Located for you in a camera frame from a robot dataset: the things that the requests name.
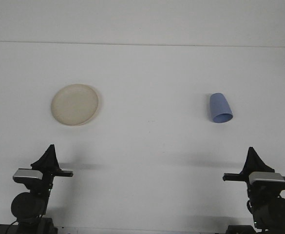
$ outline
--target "blue cup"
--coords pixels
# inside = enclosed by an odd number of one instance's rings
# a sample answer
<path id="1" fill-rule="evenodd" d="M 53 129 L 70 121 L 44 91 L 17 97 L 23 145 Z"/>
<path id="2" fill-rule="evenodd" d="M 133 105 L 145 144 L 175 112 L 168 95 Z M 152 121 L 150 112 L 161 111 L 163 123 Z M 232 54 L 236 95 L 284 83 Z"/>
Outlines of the blue cup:
<path id="1" fill-rule="evenodd" d="M 221 93 L 212 94 L 209 98 L 209 107 L 212 121 L 215 123 L 228 122 L 233 118 L 230 106 Z"/>

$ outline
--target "beige plate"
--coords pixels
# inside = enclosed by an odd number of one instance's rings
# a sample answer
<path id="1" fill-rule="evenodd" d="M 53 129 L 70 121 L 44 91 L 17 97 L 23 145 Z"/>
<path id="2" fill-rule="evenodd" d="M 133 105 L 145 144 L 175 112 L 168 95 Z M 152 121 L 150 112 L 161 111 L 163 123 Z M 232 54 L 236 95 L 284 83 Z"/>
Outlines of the beige plate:
<path id="1" fill-rule="evenodd" d="M 84 84 L 71 84 L 54 96 L 51 112 L 65 125 L 81 125 L 91 119 L 98 108 L 98 96 Z"/>

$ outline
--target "white wall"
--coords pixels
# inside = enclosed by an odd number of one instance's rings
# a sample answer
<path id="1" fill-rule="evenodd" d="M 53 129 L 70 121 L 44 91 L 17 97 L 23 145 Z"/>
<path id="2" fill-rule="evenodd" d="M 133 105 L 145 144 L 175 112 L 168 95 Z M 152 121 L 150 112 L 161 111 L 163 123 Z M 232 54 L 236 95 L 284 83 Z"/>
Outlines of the white wall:
<path id="1" fill-rule="evenodd" d="M 26 191 L 13 173 L 51 143 L 75 175 L 48 215 L 84 232 L 223 232 L 252 223 L 245 184 L 222 181 L 249 146 L 285 175 L 285 0 L 0 0 L 0 41 L 0 223 Z M 78 127 L 50 112 L 72 83 L 100 96 Z M 214 92 L 228 123 L 209 119 Z"/>
<path id="2" fill-rule="evenodd" d="M 0 41 L 285 46 L 285 0 L 0 0 Z"/>
<path id="3" fill-rule="evenodd" d="M 53 119 L 63 86 L 100 95 L 86 125 Z M 234 118 L 209 120 L 209 94 Z M 250 224 L 240 172 L 249 146 L 285 175 L 285 48 L 0 42 L 0 223 L 25 187 L 12 181 L 49 144 L 73 178 L 56 178 L 58 226 L 221 232 Z"/>

